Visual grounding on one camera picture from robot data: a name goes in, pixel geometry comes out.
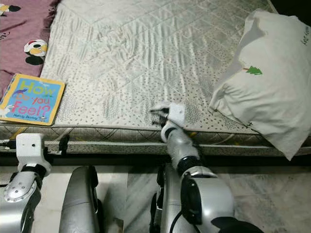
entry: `bed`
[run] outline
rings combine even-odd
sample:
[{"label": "bed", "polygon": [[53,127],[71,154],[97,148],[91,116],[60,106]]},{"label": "bed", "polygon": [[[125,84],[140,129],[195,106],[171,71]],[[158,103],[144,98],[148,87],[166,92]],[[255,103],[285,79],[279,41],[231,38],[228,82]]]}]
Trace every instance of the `bed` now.
[{"label": "bed", "polygon": [[[62,0],[41,72],[67,85],[55,124],[2,122],[0,140],[43,133],[53,150],[69,134],[68,153],[166,154],[149,110],[171,101],[185,105],[185,129],[203,154],[282,156],[207,109],[257,8],[272,11],[266,0]],[[310,146],[309,137],[298,155]]]}]

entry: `white cloth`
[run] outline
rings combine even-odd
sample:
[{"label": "white cloth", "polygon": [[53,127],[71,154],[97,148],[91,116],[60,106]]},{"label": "white cloth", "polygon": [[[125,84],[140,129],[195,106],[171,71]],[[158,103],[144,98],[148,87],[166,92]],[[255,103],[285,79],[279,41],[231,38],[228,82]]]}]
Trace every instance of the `white cloth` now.
[{"label": "white cloth", "polygon": [[311,133],[310,31],[296,17],[254,11],[209,105],[261,133],[289,160]]}]

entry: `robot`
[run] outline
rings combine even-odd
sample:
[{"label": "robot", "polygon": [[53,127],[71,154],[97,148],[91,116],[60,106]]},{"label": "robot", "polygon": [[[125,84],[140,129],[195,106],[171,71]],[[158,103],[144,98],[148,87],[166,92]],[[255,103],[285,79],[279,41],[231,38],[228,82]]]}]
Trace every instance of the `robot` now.
[{"label": "robot", "polygon": [[[44,177],[51,172],[51,155],[66,153],[68,136],[60,140],[59,151],[47,152],[44,135],[21,133],[16,141],[0,142],[16,148],[18,172],[7,185],[0,187],[0,232],[30,233],[34,211],[41,199]],[[69,180],[60,221],[60,233],[102,233],[103,209],[97,199],[97,172],[93,166],[75,169]]]},{"label": "robot", "polygon": [[197,147],[183,131],[185,109],[167,103],[153,114],[162,126],[172,164],[159,170],[159,191],[151,205],[150,233],[263,233],[258,227],[234,218],[229,187],[203,166]]},{"label": "robot", "polygon": [[[198,149],[183,131],[185,109],[168,103],[151,111],[160,116],[161,138],[172,163],[159,170],[159,191],[151,205],[150,233],[263,233],[258,227],[234,218],[229,187],[203,166]],[[60,142],[58,154],[67,148]],[[22,133],[16,139],[19,172],[0,188],[0,232],[29,233],[41,195],[42,180],[51,171],[42,134]],[[63,203],[60,233],[103,232],[101,203],[94,167],[72,173]]]}]

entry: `book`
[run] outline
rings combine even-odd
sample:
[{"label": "book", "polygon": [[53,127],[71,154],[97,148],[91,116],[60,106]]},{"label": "book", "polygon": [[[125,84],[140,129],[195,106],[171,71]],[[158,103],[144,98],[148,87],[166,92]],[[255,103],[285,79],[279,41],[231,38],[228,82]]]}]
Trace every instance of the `book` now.
[{"label": "book", "polygon": [[15,74],[0,102],[0,120],[50,126],[65,83]]}]

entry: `floor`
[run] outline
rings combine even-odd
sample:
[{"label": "floor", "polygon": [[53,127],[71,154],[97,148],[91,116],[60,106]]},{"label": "floor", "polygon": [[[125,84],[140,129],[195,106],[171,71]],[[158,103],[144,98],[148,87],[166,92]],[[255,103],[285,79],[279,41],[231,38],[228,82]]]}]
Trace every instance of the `floor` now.
[{"label": "floor", "polygon": [[[44,179],[32,233],[57,233],[62,203],[75,166],[54,166]],[[0,168],[0,184],[15,167]],[[156,167],[97,166],[98,198],[106,232],[147,233]],[[235,196],[236,217],[265,233],[306,233],[311,227],[311,167],[211,167]]]}]

